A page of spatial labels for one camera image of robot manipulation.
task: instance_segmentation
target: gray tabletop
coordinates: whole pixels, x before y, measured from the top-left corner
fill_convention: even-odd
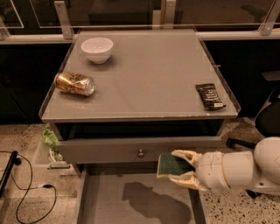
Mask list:
[[[114,42],[105,64],[96,65],[81,52],[81,43],[93,37]],[[42,115],[44,122],[237,117],[193,30],[83,31],[64,71],[92,77],[95,91],[84,97],[55,89]],[[208,82],[215,84],[225,108],[204,109],[195,85]]]

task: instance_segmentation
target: drawer knob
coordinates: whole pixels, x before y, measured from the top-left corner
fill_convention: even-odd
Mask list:
[[[139,158],[145,157],[145,154],[144,154],[144,151],[143,151],[143,150],[139,150],[139,152],[138,152],[138,157],[139,157]]]

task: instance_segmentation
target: glass panel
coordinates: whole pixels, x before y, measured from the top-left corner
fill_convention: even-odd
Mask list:
[[[0,28],[23,28],[17,9],[11,0],[0,1]]]
[[[30,1],[41,28],[60,27],[54,0]],[[73,28],[108,28],[111,25],[153,25],[155,15],[160,18],[160,14],[153,12],[161,10],[163,1],[165,0],[65,0],[65,3]],[[177,0],[174,27],[255,29],[264,21],[273,2],[274,0]]]

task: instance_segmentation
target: drawer front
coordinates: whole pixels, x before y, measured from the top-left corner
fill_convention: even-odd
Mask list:
[[[74,139],[59,141],[58,150],[68,163],[93,164],[158,161],[163,152],[188,147],[216,146],[218,136],[122,139]]]

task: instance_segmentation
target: gold can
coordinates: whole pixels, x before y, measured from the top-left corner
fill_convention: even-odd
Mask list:
[[[57,73],[54,85],[60,91],[74,95],[90,96],[95,91],[94,80],[80,73]]]

